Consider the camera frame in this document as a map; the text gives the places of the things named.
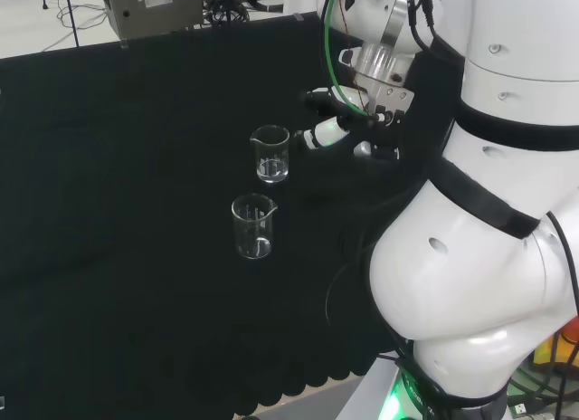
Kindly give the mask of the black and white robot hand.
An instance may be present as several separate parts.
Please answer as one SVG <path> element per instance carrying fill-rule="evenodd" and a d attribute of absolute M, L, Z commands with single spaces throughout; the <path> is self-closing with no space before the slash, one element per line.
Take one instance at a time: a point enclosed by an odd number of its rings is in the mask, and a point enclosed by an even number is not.
<path fill-rule="evenodd" d="M 403 156 L 403 121 L 414 93 L 388 86 L 373 104 L 364 89 L 342 86 L 316 88 L 302 94 L 302 102 L 323 120 L 296 133 L 304 148 L 350 148 L 358 158 L 395 164 Z"/>

